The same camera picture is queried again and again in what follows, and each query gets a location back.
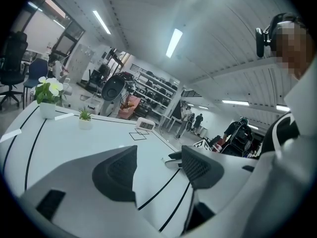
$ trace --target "metal shelf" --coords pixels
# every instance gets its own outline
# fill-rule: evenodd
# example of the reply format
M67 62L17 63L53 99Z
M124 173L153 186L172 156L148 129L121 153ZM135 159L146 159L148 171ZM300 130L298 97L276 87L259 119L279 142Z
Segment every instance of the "metal shelf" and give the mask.
M140 93L140 92L138 92L138 91L135 91L135 92L136 92L136 93L138 93L138 94L140 94L140 95L142 95L142 96L144 96L146 99L149 99L149 100L151 100L151 101L153 101L153 102L155 102L155 103L157 103L157 104L161 105L162 107L167 108L167 106L164 106L162 103L160 103L160 102L158 102L158 101L155 101L155 100L151 99L150 97L146 96L145 94Z
M140 104L143 105L143 106L146 106L146 107L150 108L152 112L158 114L159 116L165 117L165 118L167 118L167 119L169 119L169 120L171 119L171 118L169 118L168 116L165 116L164 114L160 113L159 111L156 111L155 109L153 109L153 108L152 108L150 105L148 105L148 104L145 104L145 103L140 103Z
M150 75L147 75L146 73L140 72L140 75L155 82L155 84L160 85L161 87L165 88L166 90L172 92L172 93L176 93L176 90L174 90L173 88L169 87L168 85L165 85L164 83L160 82L159 80L157 80L156 78L151 77Z
M143 86L145 86L145 87L147 87L147 88L151 89L152 91L155 91L155 92L157 92L157 93L159 93L159 94L163 95L164 97L166 97L166 98L167 98L167 99L169 99L169 100L171 100L171 99L172 99L172 98L170 98L170 97L166 96L165 94L161 93L160 91L155 90L154 88L152 88L152 87L150 87L150 86L146 85L145 83L142 83L142 82L140 82L140 81L138 81L138 80L136 80L136 82L137 82L138 84L141 84L141 85L143 85Z

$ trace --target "white desk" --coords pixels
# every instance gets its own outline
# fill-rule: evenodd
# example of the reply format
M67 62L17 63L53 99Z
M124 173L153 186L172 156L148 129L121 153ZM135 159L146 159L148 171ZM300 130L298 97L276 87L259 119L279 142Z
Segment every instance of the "white desk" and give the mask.
M63 113L78 114L74 110L56 107L56 116ZM26 189L67 161L137 145L137 169L133 178L137 207L157 194L139 213L156 230L172 215L161 233L168 238L179 236L187 217L192 188L189 186L182 199L189 184L187 177L182 170L175 175L176 170L168 169L161 160L177 150L155 131L142 131L143 135L140 135L135 130L134 121L94 115L92 123L91 130L80 130L78 116L45 120L36 102L31 103L6 131L20 128L22 133L0 144L1 170L5 160L4 177L12 193L20 197Z
M168 131L167 131L167 132L170 132L170 130L172 129L172 127L173 127L173 125L174 125L174 123L175 123L176 121L178 121L178 122L182 123L182 120L177 119L177 118L176 118L176 117L174 117L174 116L172 116L172 117L171 117L171 120L172 120L172 124L170 125L170 127L169 127L169 129L168 129ZM169 120L169 121L168 121L168 123L167 123L167 125L166 125L166 128L168 128L169 123L170 123L170 121L171 121L171 120Z

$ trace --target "white device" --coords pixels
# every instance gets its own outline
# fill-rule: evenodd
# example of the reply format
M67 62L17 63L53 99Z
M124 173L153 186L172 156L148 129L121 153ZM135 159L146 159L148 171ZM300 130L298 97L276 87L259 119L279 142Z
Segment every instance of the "white device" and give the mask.
M137 120L137 124L136 127L138 129L143 129L143 130L147 130L147 131L152 131L154 130L155 127L155 122L139 117L139 119Z

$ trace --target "black office chair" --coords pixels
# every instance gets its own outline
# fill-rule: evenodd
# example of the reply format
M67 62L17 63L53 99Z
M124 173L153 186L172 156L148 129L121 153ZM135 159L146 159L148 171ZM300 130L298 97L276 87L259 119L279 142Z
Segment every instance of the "black office chair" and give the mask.
M24 52L28 47L26 39L27 35L25 33L17 32L16 34L13 34L7 41L5 61L1 69L0 82L3 85L9 86L9 91L0 93L1 95L5 95L0 103L0 110L2 110L2 103L8 97L12 97L17 102L17 107L20 106L20 103L15 97L15 94L21 94L23 99L23 93L13 91L12 87L16 84L22 83L25 78L27 65L24 66L24 70L21 73L21 61Z

